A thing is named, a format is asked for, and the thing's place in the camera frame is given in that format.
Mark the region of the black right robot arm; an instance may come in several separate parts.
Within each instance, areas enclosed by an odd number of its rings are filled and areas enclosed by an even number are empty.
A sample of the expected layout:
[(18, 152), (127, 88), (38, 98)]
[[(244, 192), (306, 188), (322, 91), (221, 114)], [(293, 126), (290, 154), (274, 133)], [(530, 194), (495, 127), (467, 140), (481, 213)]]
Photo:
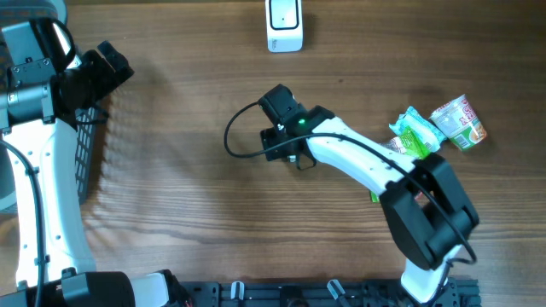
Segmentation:
[(260, 137), (267, 159), (307, 156), (333, 166), (378, 196), (392, 238), (406, 257), (401, 286), (417, 303), (435, 302), (460, 249), (479, 223), (449, 163), (397, 153), (351, 129), (333, 112), (310, 110), (279, 84), (258, 105), (272, 123)]

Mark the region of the red and white sachet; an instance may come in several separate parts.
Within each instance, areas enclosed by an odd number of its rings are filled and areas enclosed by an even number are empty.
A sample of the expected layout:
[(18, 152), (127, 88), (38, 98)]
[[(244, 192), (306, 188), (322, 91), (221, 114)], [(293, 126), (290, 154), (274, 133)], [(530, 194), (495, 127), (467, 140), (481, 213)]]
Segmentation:
[(400, 136), (395, 136), (393, 139), (389, 140), (388, 142), (383, 142), (381, 146), (384, 148), (388, 148), (399, 154), (407, 153), (407, 148), (404, 146), (403, 140)]

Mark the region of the cup noodles cup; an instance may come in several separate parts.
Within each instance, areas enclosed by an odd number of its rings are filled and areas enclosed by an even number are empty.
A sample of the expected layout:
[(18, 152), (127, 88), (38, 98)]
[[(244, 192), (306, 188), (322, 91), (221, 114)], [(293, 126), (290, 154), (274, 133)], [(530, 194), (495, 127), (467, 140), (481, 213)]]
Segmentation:
[(485, 127), (465, 95), (437, 108), (429, 118), (461, 151), (474, 147), (487, 137)]

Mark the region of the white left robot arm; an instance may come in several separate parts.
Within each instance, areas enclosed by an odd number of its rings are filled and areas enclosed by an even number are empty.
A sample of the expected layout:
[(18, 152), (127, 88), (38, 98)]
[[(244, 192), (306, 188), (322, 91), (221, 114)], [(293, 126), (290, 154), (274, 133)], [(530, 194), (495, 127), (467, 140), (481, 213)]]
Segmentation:
[(2, 145), (9, 152), (19, 217), (17, 289), (4, 306), (190, 306), (193, 299), (163, 269), (130, 278), (99, 271), (85, 237), (77, 183), (78, 112), (133, 75), (109, 42), (79, 55), (56, 18), (2, 29), (12, 66), (1, 94)]

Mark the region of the white barcode scanner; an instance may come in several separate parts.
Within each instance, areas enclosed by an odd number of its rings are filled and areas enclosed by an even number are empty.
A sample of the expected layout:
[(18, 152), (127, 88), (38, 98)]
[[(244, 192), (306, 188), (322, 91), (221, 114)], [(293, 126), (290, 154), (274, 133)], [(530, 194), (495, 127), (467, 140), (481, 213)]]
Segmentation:
[(298, 52), (303, 47), (301, 0), (265, 0), (267, 46), (271, 53)]

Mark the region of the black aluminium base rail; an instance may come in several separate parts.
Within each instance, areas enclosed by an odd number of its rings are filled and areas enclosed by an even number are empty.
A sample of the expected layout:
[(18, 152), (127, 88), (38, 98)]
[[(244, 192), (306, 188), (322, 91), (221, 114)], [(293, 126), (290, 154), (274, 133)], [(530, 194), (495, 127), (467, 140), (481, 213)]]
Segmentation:
[(183, 282), (188, 306), (417, 306), (418, 303), (394, 279), (329, 283), (229, 283)]

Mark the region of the bright green snack bag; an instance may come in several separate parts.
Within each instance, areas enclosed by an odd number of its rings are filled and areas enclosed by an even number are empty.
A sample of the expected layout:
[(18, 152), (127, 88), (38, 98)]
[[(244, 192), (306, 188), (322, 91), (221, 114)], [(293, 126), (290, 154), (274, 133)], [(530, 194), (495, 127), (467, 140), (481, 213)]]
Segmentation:
[(417, 159), (424, 159), (431, 153), (410, 127), (405, 128), (400, 137), (403, 140), (404, 146), (407, 148), (407, 153), (405, 155)]

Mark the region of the grey plastic lattice basket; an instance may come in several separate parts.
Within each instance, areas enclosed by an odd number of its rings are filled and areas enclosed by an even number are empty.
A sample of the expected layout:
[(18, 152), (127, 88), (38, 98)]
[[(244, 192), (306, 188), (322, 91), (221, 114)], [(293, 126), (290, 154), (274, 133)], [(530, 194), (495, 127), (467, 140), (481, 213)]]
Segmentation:
[[(38, 17), (51, 17), (67, 24), (67, 5), (62, 0), (1, 0), (1, 27), (11, 26)], [(87, 199), (89, 168), (96, 127), (94, 125), (78, 129), (76, 151), (76, 179), (79, 203)], [(15, 180), (10, 164), (8, 150), (1, 146), (1, 214), (15, 214)]]

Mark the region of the light green snack packet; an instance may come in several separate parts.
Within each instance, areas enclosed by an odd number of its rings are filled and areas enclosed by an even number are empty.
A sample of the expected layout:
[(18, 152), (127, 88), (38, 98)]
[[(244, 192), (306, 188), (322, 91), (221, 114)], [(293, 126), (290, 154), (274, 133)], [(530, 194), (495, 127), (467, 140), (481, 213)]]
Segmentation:
[(438, 152), (442, 142), (447, 140), (445, 134), (424, 119), (414, 107), (408, 107), (403, 114), (398, 116), (394, 124), (389, 124), (389, 128), (397, 136), (401, 136), (407, 129), (411, 129), (431, 152)]

